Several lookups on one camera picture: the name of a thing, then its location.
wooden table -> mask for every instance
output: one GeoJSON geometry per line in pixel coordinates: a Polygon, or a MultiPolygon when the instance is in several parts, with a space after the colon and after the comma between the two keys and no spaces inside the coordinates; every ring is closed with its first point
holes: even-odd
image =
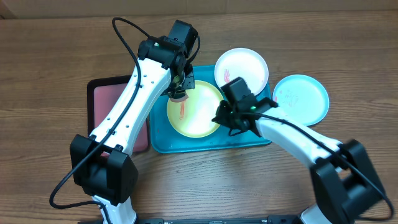
{"type": "MultiPolygon", "coordinates": [[[[315,77],[330,96],[313,128],[361,141],[393,203],[398,203],[398,12],[300,12],[129,17],[154,36],[174,20],[193,24],[202,47],[195,65],[247,47],[267,61],[271,89],[295,73],[315,77]]],[[[118,24],[134,51],[144,36],[118,24]]],[[[76,223],[97,207],[56,210],[49,195],[71,169],[69,144],[86,134],[86,85],[132,72],[111,17],[0,21],[0,223],[76,223]]],[[[275,144],[133,158],[134,209],[146,218],[263,217],[314,203],[306,168],[275,144]]],[[[68,181],[60,204],[90,199],[68,181]]],[[[368,215],[387,215],[379,203],[368,215]]]]}

robotic arm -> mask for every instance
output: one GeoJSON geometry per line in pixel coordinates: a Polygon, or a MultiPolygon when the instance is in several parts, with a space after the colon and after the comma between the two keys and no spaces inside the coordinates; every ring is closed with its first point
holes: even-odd
{"type": "MultiPolygon", "coordinates": [[[[192,60],[187,58],[196,38],[198,33],[190,24],[176,21],[168,37],[149,37],[143,41],[138,51],[142,73],[140,89],[118,127],[103,145],[99,144],[133,94],[139,75],[137,67],[106,119],[89,138],[76,135],[71,143],[72,167],[100,145],[98,152],[74,173],[73,178],[86,194],[106,205],[112,223],[137,222],[130,201],[138,176],[130,158],[132,148],[139,129],[160,95],[182,100],[186,97],[185,90],[195,87],[190,65],[192,60]]],[[[338,177],[341,169],[351,167],[337,159],[336,154],[355,166],[384,194],[376,171],[360,143],[351,141],[342,144],[292,121],[272,100],[257,101],[242,78],[231,81],[221,89],[226,100],[220,102],[214,122],[241,133],[252,131],[259,137],[269,139],[310,169],[317,205],[300,214],[297,223],[353,223],[355,218],[382,199],[377,190],[357,173],[344,180],[338,177]],[[330,151],[324,150],[304,133],[330,151]]]]}

pink mat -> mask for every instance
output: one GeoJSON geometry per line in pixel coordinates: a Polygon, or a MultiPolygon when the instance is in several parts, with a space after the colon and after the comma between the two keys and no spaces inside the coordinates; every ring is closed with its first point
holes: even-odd
{"type": "MultiPolygon", "coordinates": [[[[119,99],[127,83],[98,86],[94,89],[94,128],[106,118],[114,104],[119,99]]],[[[147,123],[144,122],[138,133],[133,152],[140,152],[148,148],[147,123]]]]}

cable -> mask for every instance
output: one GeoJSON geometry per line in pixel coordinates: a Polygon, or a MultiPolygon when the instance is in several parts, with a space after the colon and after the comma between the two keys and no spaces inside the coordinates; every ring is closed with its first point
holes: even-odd
{"type": "Polygon", "coordinates": [[[195,59],[195,57],[197,56],[198,52],[199,52],[199,48],[200,48],[200,37],[198,35],[198,47],[197,50],[195,51],[195,53],[193,53],[193,55],[191,56],[190,59],[187,60],[187,64],[192,63],[193,59],[195,59]]]}
{"type": "Polygon", "coordinates": [[[289,125],[290,127],[296,129],[298,132],[302,133],[304,136],[306,136],[307,138],[309,138],[311,141],[313,141],[315,144],[319,145],[320,147],[324,148],[324,150],[328,151],[332,156],[334,156],[335,158],[337,158],[340,162],[343,162],[344,164],[346,164],[353,173],[355,173],[356,175],[360,176],[360,178],[362,178],[366,183],[368,183],[372,188],[374,188],[378,194],[380,195],[380,197],[386,201],[389,209],[390,209],[390,216],[386,217],[386,218],[368,218],[368,217],[359,217],[357,218],[358,220],[367,220],[367,221],[388,221],[391,220],[392,217],[394,216],[394,206],[392,205],[391,201],[389,200],[389,198],[387,197],[387,195],[385,195],[376,185],[374,185],[374,183],[372,183],[364,174],[361,173],[361,171],[359,171],[354,165],[352,165],[350,162],[348,162],[344,157],[342,157],[341,155],[339,155],[337,152],[331,150],[329,147],[327,147],[326,145],[324,145],[322,142],[318,141],[317,139],[315,139],[313,136],[311,136],[309,133],[305,132],[304,130],[302,130],[301,128],[299,128],[297,125],[290,123],[289,121],[285,120],[285,119],[280,119],[280,118],[276,118],[273,116],[269,116],[266,114],[260,114],[260,113],[239,113],[242,115],[251,115],[251,116],[260,116],[263,118],[268,118],[274,121],[278,121],[284,124],[289,125]]]}
{"type": "Polygon", "coordinates": [[[54,203],[54,198],[55,195],[57,194],[57,192],[61,189],[61,187],[64,185],[64,183],[99,149],[101,148],[101,146],[106,142],[106,140],[108,140],[108,138],[112,135],[113,131],[117,128],[117,126],[119,125],[120,121],[123,119],[124,115],[127,113],[127,111],[129,110],[130,106],[132,105],[132,102],[134,101],[135,97],[137,96],[139,87],[141,85],[141,68],[139,66],[138,63],[138,59],[136,58],[136,56],[134,55],[134,53],[132,52],[130,46],[126,43],[126,41],[123,39],[122,35],[120,34],[118,28],[116,27],[116,21],[123,21],[126,22],[130,25],[132,25],[133,27],[137,28],[139,31],[141,31],[144,35],[146,35],[147,37],[149,37],[149,34],[147,32],[145,32],[144,30],[142,30],[140,27],[138,27],[137,25],[133,24],[132,22],[125,20],[123,18],[120,17],[115,17],[112,19],[112,26],[113,29],[115,31],[115,33],[118,35],[119,39],[121,40],[121,42],[123,43],[123,45],[127,48],[128,52],[130,53],[132,59],[134,60],[134,63],[136,63],[137,66],[137,85],[134,89],[134,92],[129,100],[129,102],[127,103],[126,107],[123,109],[122,113],[120,114],[120,116],[117,118],[117,120],[115,121],[115,123],[112,125],[112,128],[109,129],[108,133],[106,133],[105,137],[98,143],[98,145],[84,158],[82,159],[59,183],[58,185],[54,188],[54,190],[52,191],[51,195],[50,195],[50,205],[53,206],[53,208],[57,208],[57,209],[67,209],[67,208],[73,208],[73,207],[79,207],[82,205],[99,205],[100,209],[103,209],[104,214],[105,214],[105,219],[109,224],[111,223],[111,220],[109,218],[109,213],[106,209],[106,205],[102,202],[97,202],[97,201],[86,201],[86,202],[78,202],[78,203],[72,203],[69,205],[57,205],[56,203],[54,203]]]}

blue tray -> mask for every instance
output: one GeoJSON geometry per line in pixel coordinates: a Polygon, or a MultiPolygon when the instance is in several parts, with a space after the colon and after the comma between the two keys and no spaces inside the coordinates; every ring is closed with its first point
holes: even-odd
{"type": "MultiPolygon", "coordinates": [[[[195,66],[193,68],[195,80],[203,80],[217,87],[214,68],[214,65],[195,66]]],[[[268,84],[257,96],[257,99],[260,100],[264,97],[271,98],[268,84]]],[[[167,117],[168,100],[167,96],[159,97],[150,111],[150,141],[154,149],[160,153],[253,147],[271,143],[270,140],[259,138],[250,131],[230,137],[228,136],[229,129],[224,126],[220,126],[215,132],[203,138],[183,136],[172,127],[167,117]]]]}

